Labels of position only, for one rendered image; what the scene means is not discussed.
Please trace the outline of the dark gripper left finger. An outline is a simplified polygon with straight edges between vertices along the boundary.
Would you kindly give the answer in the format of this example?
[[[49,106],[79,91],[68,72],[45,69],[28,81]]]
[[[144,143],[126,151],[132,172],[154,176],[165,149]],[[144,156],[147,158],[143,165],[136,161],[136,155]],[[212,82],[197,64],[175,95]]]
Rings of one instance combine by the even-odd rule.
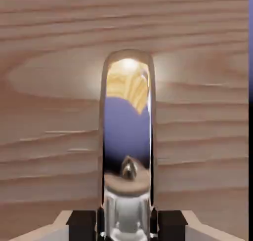
[[[96,211],[64,210],[52,224],[9,241],[96,241]]]

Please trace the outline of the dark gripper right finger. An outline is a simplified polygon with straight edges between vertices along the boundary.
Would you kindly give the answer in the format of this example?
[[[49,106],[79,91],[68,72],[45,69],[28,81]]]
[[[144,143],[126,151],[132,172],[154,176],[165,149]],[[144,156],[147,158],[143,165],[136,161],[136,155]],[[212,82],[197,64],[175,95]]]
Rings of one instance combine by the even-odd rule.
[[[158,212],[159,241],[245,241],[205,225],[190,210]]]

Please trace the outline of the curved shiny metal handle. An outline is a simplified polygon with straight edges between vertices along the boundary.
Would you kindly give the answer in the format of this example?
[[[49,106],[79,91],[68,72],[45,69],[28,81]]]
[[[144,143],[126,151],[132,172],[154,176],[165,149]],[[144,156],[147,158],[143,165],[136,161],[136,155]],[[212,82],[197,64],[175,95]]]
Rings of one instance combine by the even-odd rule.
[[[157,237],[154,200],[154,64],[138,49],[110,53],[100,97],[98,237],[152,241]]]

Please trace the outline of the light wood cabinet door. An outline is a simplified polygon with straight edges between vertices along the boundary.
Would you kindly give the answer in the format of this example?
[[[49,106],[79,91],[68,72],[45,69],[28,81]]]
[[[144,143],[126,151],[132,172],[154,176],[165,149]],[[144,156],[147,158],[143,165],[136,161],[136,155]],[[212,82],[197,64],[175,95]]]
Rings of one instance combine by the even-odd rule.
[[[93,209],[106,57],[153,56],[156,203],[247,239],[249,0],[0,0],[0,241]]]

